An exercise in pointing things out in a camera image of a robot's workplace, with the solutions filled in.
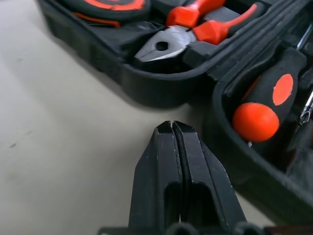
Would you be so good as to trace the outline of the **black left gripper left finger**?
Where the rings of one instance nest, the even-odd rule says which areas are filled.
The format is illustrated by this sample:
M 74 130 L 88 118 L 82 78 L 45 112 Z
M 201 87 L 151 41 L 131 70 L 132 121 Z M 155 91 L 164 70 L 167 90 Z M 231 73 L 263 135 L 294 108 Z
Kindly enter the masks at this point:
M 168 228 L 178 222 L 182 172 L 169 121 L 154 129 L 134 172 L 130 228 Z

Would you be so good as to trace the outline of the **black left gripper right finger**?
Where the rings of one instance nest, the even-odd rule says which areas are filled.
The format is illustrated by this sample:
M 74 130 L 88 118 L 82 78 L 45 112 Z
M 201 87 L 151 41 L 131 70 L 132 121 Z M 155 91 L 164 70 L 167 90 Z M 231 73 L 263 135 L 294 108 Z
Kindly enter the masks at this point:
M 194 227 L 235 227 L 245 222 L 228 174 L 196 130 L 173 123 L 183 173 L 183 220 Z

